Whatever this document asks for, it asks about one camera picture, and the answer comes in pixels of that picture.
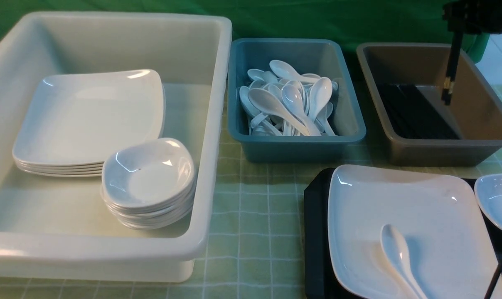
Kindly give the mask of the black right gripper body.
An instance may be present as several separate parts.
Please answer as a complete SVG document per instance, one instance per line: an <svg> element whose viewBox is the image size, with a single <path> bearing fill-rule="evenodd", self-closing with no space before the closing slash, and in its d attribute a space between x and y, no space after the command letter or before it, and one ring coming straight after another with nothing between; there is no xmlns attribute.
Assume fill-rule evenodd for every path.
<svg viewBox="0 0 502 299"><path fill-rule="evenodd" d="M455 0L443 5L450 32L502 34L502 0Z"/></svg>

